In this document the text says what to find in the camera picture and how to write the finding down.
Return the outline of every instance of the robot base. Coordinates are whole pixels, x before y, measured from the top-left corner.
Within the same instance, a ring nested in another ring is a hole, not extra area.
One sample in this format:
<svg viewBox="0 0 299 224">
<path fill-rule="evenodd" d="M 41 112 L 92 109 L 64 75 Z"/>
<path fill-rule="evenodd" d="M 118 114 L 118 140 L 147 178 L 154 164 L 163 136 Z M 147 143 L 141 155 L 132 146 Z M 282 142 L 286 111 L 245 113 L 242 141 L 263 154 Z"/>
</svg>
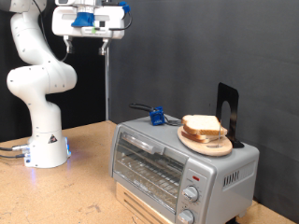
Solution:
<svg viewBox="0 0 299 224">
<path fill-rule="evenodd" d="M 64 164 L 71 155 L 67 138 L 63 137 L 61 130 L 52 133 L 35 133 L 28 140 L 28 145 L 30 152 L 24 158 L 27 167 L 56 167 Z"/>
</svg>

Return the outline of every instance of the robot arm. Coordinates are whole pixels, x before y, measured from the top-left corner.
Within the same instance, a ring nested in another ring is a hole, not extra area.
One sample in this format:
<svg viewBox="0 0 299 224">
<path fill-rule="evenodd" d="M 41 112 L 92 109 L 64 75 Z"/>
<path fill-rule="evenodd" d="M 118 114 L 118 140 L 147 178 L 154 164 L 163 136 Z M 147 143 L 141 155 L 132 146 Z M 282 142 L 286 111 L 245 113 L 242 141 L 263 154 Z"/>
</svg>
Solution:
<svg viewBox="0 0 299 224">
<path fill-rule="evenodd" d="M 73 37 L 103 38 L 104 44 L 99 54 L 105 55 L 112 39 L 122 39 L 124 30 L 132 22 L 130 7 L 125 2 L 107 3 L 101 0 L 56 0 L 58 7 L 54 10 L 52 30 L 62 35 L 67 52 L 74 52 Z M 124 17 L 131 18 L 124 27 Z"/>
<path fill-rule="evenodd" d="M 77 83 L 75 70 L 51 53 L 38 25 L 47 0 L 0 0 L 0 9 L 17 12 L 11 19 L 11 33 L 21 59 L 29 64 L 10 71 L 9 90 L 22 99 L 30 111 L 32 137 L 25 146 L 25 165 L 50 168 L 63 164 L 69 154 L 62 135 L 60 108 L 45 95 L 71 90 Z"/>
</svg>

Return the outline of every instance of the toast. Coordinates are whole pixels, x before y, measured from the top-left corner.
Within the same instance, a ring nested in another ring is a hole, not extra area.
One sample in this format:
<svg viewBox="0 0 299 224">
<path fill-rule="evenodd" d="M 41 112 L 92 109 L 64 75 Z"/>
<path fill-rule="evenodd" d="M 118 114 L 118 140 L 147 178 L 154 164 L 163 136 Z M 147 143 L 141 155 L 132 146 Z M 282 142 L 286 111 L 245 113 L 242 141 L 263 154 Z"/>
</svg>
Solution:
<svg viewBox="0 0 299 224">
<path fill-rule="evenodd" d="M 213 136 L 210 136 L 209 138 L 198 139 L 196 137 L 196 134 L 189 134 L 185 130 L 181 131 L 181 135 L 184 136 L 185 138 L 188 138 L 188 139 L 193 140 L 198 143 L 209 143 L 209 142 L 214 141 L 219 138 L 218 136 L 213 135 Z"/>
<path fill-rule="evenodd" d="M 186 115 L 181 122 L 184 124 L 184 130 L 189 134 L 219 135 L 219 132 L 221 135 L 227 134 L 227 130 L 220 127 L 221 125 L 215 116 Z"/>
</svg>

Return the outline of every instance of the control knob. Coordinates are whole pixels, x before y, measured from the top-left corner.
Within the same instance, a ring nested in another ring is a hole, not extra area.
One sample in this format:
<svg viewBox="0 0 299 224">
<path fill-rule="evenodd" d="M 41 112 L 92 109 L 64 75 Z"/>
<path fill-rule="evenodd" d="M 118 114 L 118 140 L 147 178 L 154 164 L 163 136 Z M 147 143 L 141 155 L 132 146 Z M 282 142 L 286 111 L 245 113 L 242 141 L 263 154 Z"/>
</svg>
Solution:
<svg viewBox="0 0 299 224">
<path fill-rule="evenodd" d="M 187 187 L 182 191 L 182 195 L 191 203 L 195 203 L 198 199 L 198 191 L 195 187 Z"/>
<path fill-rule="evenodd" d="M 184 224 L 193 224 L 194 222 L 193 213 L 189 210 L 185 210 L 179 213 L 178 219 Z"/>
</svg>

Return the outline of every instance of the black wall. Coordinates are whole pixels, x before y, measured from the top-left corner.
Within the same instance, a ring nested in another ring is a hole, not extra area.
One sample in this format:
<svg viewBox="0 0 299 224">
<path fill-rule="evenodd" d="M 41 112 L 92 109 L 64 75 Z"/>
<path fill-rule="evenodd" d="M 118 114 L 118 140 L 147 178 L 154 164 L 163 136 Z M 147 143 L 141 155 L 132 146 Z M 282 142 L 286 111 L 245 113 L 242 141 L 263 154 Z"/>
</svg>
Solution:
<svg viewBox="0 0 299 224">
<path fill-rule="evenodd" d="M 63 38 L 53 34 L 51 17 L 54 1 L 49 1 L 44 23 L 49 44 L 59 59 L 65 55 Z M 26 66 L 18 55 L 10 31 L 13 13 L 0 12 L 0 142 L 31 135 L 31 120 L 27 106 L 7 88 L 11 69 Z M 78 75 L 77 86 L 70 91 L 47 95 L 47 100 L 62 110 L 63 129 L 105 120 L 105 57 L 99 56 L 102 39 L 77 38 L 73 41 L 76 54 L 66 63 Z"/>
<path fill-rule="evenodd" d="M 219 82 L 238 89 L 237 138 L 261 152 L 255 197 L 299 222 L 299 2 L 128 3 L 134 23 L 111 47 L 111 120 L 147 116 L 130 103 L 215 115 Z"/>
</svg>

